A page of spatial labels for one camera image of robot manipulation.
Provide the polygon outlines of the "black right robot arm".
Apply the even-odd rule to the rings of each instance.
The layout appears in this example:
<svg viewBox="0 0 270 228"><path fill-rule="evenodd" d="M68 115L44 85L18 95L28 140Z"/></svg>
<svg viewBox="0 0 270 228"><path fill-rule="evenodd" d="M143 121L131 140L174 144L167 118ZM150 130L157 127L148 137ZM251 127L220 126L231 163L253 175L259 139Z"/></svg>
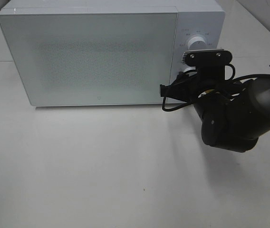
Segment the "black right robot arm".
<svg viewBox="0 0 270 228"><path fill-rule="evenodd" d="M225 61L195 63L170 85L161 85L160 94L195 107L206 145L245 152L270 131L270 74L225 79L227 66Z"/></svg>

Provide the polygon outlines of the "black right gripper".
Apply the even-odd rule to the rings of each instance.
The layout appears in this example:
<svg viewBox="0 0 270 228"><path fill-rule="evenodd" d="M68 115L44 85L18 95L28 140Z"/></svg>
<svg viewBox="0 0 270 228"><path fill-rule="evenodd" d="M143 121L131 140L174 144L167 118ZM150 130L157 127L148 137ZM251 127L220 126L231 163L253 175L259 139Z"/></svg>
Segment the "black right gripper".
<svg viewBox="0 0 270 228"><path fill-rule="evenodd" d="M179 72L171 85L159 85L160 96L183 101L179 107L218 106L222 101L222 78L190 77L192 71Z"/></svg>

